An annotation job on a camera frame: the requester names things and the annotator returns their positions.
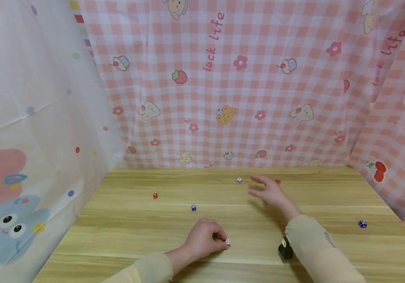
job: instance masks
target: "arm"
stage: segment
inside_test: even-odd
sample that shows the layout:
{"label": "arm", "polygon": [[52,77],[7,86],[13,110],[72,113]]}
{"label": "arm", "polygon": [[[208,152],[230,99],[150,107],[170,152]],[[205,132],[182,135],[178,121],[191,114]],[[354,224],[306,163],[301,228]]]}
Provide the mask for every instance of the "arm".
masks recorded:
{"label": "arm", "polygon": [[184,267],[226,250],[225,242],[214,241],[214,236],[226,240],[226,233],[213,219],[200,219],[188,234],[185,243],[164,254],[150,254],[111,276],[104,283],[166,283]]}
{"label": "arm", "polygon": [[253,175],[251,179],[264,184],[265,190],[249,189],[248,193],[283,213],[290,246],[315,283],[366,283],[330,234],[316,220],[302,214],[279,185],[264,176]]}

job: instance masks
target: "cupcake print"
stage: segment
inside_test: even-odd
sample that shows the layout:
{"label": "cupcake print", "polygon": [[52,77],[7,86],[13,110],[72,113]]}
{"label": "cupcake print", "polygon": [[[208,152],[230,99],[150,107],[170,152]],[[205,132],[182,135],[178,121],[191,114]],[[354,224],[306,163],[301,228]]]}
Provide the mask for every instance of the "cupcake print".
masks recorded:
{"label": "cupcake print", "polygon": [[234,157],[234,154],[230,151],[225,152],[223,158],[226,160],[231,160]]}
{"label": "cupcake print", "polygon": [[125,56],[113,57],[113,63],[110,64],[111,66],[115,66],[121,71],[127,70],[130,66],[130,62]]}
{"label": "cupcake print", "polygon": [[297,61],[294,58],[291,59],[284,59],[281,63],[280,67],[283,70],[284,74],[290,74],[290,72],[294,71],[297,68]]}

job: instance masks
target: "cartoon eye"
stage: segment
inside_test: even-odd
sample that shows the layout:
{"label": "cartoon eye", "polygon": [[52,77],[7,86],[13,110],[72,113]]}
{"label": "cartoon eye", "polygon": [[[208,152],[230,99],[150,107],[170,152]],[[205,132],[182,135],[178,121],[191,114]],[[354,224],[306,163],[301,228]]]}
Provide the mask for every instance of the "cartoon eye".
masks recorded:
{"label": "cartoon eye", "polygon": [[15,223],[15,221],[17,221],[18,216],[15,213],[12,214],[8,214],[6,216],[4,216],[1,220],[0,220],[0,228],[1,229],[5,229],[7,227],[11,227],[12,224]]}
{"label": "cartoon eye", "polygon": [[17,239],[18,237],[23,235],[23,233],[25,231],[26,231],[26,225],[23,223],[20,223],[20,224],[15,225],[15,227],[13,227],[11,229],[11,231],[9,232],[9,236],[11,236],[12,239]]}

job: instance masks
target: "die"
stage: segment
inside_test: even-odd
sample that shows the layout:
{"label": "die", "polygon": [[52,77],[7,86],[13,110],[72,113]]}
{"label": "die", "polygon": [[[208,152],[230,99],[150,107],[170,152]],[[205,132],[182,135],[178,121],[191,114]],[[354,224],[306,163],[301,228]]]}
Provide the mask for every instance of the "die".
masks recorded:
{"label": "die", "polygon": [[360,221],[358,221],[358,226],[360,226],[362,228],[366,228],[368,226],[368,224],[366,223],[366,221],[360,220]]}

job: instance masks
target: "person's left hand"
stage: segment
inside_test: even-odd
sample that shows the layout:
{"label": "person's left hand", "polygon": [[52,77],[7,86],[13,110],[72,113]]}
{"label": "person's left hand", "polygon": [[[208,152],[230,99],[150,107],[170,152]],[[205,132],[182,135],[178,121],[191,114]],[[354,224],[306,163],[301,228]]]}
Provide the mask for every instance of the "person's left hand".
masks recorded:
{"label": "person's left hand", "polygon": [[214,236],[223,241],[226,240],[226,233],[217,221],[201,218],[191,229],[184,246],[196,260],[220,250],[227,250],[226,242],[217,242]]}
{"label": "person's left hand", "polygon": [[201,218],[190,230],[185,243],[166,253],[174,274],[176,275],[185,266],[211,253],[227,250],[226,242],[217,242],[214,240],[214,236],[223,241],[226,240],[226,233],[217,221]]}

